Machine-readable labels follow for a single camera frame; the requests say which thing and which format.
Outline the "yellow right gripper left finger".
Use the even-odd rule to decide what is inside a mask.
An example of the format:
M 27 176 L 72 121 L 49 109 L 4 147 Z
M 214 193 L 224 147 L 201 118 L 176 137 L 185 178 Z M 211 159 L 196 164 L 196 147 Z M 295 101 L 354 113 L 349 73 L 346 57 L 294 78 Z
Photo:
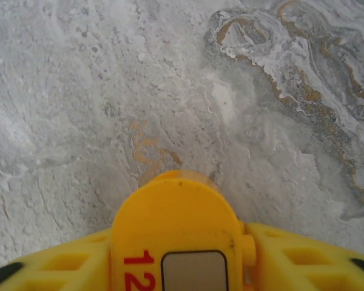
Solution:
M 96 232 L 0 267 L 0 290 L 111 290 L 110 233 Z

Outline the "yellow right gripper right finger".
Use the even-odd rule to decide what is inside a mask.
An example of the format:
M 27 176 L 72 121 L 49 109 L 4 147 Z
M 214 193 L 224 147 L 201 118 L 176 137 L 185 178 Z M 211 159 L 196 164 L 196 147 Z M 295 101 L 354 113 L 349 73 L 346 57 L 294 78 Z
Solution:
M 364 290 L 364 255 L 259 223 L 244 224 L 256 246 L 248 290 Z

